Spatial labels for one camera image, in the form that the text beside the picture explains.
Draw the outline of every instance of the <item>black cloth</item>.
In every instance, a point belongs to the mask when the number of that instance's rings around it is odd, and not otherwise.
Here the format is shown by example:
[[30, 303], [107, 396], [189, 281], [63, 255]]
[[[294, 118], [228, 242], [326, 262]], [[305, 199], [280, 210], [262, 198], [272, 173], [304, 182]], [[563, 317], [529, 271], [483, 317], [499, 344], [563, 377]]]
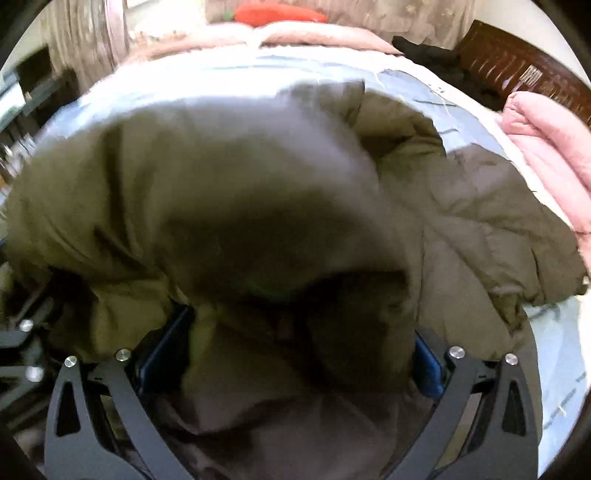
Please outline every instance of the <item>black cloth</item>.
[[444, 82], [449, 83], [478, 103], [494, 111], [503, 110], [505, 101], [493, 89], [472, 77], [460, 65], [460, 54], [431, 45], [416, 45], [403, 37], [394, 37], [392, 45], [406, 58], [431, 70]]

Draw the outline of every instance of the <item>pink blanket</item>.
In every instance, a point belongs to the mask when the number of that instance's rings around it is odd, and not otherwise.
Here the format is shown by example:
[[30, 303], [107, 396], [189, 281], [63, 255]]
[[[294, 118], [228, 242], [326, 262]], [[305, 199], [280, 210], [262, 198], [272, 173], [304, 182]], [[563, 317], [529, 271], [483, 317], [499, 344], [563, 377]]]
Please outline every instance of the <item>pink blanket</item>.
[[573, 225], [591, 270], [591, 132], [573, 113], [531, 92], [509, 95], [501, 127]]

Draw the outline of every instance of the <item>red chili pepper plush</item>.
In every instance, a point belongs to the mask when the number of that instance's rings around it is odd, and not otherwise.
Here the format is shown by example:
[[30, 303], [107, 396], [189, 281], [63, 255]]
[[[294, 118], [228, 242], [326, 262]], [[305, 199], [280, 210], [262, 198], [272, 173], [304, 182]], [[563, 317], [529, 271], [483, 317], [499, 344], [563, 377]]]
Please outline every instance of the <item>red chili pepper plush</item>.
[[255, 28], [289, 20], [327, 23], [329, 19], [314, 10], [284, 4], [245, 4], [239, 6], [234, 13], [234, 21]]

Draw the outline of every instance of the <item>beige curtain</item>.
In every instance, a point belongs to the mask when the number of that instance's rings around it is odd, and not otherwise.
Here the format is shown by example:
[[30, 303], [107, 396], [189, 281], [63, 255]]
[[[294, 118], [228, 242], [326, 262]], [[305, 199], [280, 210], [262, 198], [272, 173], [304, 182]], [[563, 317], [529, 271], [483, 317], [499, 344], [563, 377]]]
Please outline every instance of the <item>beige curtain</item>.
[[363, 27], [390, 42], [401, 35], [415, 43], [454, 48], [474, 20], [475, 0], [202, 0], [209, 22], [240, 4], [284, 3], [312, 8], [331, 23]]
[[53, 0], [41, 13], [41, 28], [54, 70], [74, 69], [81, 92], [126, 55], [122, 0]]

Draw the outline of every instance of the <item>patterned curtain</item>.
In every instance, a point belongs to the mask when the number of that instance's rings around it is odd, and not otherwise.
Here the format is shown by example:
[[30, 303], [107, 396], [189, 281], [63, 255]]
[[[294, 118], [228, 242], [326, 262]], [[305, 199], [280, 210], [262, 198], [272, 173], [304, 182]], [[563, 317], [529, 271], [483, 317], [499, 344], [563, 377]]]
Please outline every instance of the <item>patterned curtain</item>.
[[400, 35], [414, 43], [454, 48], [474, 20], [475, 0], [202, 0], [209, 22], [240, 4], [284, 3], [324, 13], [331, 23], [363, 27], [384, 40]]
[[74, 69], [82, 93], [126, 55], [122, 0], [53, 0], [41, 28], [54, 70]]

